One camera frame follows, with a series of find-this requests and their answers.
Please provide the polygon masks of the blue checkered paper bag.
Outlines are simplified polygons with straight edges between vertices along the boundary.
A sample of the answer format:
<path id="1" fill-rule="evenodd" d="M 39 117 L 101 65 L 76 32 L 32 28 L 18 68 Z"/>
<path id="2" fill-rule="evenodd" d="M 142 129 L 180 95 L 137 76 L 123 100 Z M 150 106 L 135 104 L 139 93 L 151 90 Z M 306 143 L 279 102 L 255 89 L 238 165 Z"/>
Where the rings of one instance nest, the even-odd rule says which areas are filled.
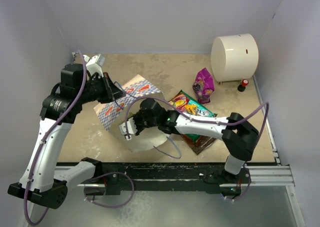
<path id="1" fill-rule="evenodd" d="M 126 95 L 115 102 L 98 104 L 94 110 L 102 126 L 123 146 L 131 152 L 154 150 L 169 141 L 169 134 L 163 133 L 157 127 L 143 130 L 138 136 L 133 135 L 126 140 L 119 130 L 119 125 L 133 117 L 140 110 L 142 100 L 137 98 L 152 98 L 153 100 L 165 97 L 163 92 L 141 75 L 136 75 L 122 86 Z"/>

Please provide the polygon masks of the colourful candy bag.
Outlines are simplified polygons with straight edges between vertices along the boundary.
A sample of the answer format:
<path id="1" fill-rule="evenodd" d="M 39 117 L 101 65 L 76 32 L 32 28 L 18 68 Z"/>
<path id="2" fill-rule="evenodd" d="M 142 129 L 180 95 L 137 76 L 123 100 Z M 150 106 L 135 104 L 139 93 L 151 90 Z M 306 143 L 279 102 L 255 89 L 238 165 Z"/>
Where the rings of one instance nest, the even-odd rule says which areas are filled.
<path id="1" fill-rule="evenodd" d="M 183 93 L 177 94 L 168 103 L 180 111 L 184 111 L 185 105 L 189 103 L 190 99 Z"/>

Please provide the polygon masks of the yellow M&M's packet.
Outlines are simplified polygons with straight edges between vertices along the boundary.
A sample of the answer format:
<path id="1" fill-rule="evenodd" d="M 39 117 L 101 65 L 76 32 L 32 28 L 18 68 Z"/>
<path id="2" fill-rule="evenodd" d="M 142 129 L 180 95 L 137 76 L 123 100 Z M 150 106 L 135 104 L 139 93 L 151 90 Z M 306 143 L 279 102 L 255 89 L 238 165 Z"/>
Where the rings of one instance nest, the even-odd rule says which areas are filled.
<path id="1" fill-rule="evenodd" d="M 190 115 L 198 116 L 198 106 L 195 104 L 186 104 L 184 110 Z"/>

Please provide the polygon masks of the teal mint candy bag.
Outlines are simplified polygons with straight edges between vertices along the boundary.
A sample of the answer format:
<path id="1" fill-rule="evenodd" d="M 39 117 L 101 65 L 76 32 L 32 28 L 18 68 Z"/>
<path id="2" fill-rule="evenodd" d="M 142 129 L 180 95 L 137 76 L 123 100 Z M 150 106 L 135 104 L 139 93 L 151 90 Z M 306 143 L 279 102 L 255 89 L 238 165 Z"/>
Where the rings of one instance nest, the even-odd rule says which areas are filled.
<path id="1" fill-rule="evenodd" d="M 204 107 L 202 104 L 198 103 L 197 101 L 190 99 L 187 105 L 197 105 L 198 108 L 198 116 L 201 117 L 213 117 L 215 118 L 217 116 L 216 113 L 211 112 L 206 107 Z"/>

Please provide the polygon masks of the brown chocolate snack bag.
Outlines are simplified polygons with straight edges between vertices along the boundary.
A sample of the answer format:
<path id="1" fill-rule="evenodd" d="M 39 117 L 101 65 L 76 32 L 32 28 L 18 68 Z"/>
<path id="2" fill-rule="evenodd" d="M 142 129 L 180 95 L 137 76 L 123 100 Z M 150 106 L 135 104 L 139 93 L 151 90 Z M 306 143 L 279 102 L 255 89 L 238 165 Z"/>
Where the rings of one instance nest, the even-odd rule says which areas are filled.
<path id="1" fill-rule="evenodd" d="M 189 146 L 189 148 L 196 154 L 199 155 L 206 148 L 210 147 L 216 139 L 208 136 L 200 136 L 195 143 L 187 135 L 182 135 L 182 139 Z"/>

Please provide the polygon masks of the purple snack bag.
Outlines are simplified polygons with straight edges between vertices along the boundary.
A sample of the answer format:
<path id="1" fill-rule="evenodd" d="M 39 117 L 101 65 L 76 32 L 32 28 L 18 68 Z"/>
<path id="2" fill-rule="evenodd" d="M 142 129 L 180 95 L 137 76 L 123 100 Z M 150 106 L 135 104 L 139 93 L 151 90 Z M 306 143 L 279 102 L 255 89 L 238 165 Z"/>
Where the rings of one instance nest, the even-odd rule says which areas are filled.
<path id="1" fill-rule="evenodd" d="M 210 97 L 215 91 L 215 86 L 213 77 L 207 68 L 203 68 L 197 73 L 192 89 L 200 104 L 207 104 L 211 102 Z"/>

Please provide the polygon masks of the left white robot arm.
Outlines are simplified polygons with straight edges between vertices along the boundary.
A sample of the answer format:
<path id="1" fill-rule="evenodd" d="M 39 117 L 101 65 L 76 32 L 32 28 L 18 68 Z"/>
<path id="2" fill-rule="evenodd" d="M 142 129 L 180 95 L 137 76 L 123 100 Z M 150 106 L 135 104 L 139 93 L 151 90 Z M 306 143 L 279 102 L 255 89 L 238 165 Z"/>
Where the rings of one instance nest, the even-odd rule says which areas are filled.
<path id="1" fill-rule="evenodd" d="M 42 102 L 39 132 L 29 164 L 8 194 L 49 209 L 59 208 L 68 191 L 89 180 L 103 178 L 102 162 L 89 157 L 60 174 L 55 174 L 63 143 L 86 103 L 112 103 L 125 96 L 98 64 L 67 64 L 60 82 Z"/>

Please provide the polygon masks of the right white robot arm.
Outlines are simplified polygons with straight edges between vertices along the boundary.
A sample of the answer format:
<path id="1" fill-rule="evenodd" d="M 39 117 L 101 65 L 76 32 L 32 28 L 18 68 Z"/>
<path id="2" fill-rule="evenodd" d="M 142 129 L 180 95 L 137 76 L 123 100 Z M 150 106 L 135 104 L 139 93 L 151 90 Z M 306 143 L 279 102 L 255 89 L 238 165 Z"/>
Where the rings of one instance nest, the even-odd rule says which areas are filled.
<path id="1" fill-rule="evenodd" d="M 158 128 L 171 135 L 200 135 L 221 140 L 229 151 L 222 177 L 228 183 L 240 177 L 243 165 L 250 161 L 259 140 L 259 131 L 239 113 L 227 117 L 196 116 L 177 110 L 166 110 L 155 99 L 146 98 L 130 119 L 135 135 L 145 129 Z"/>

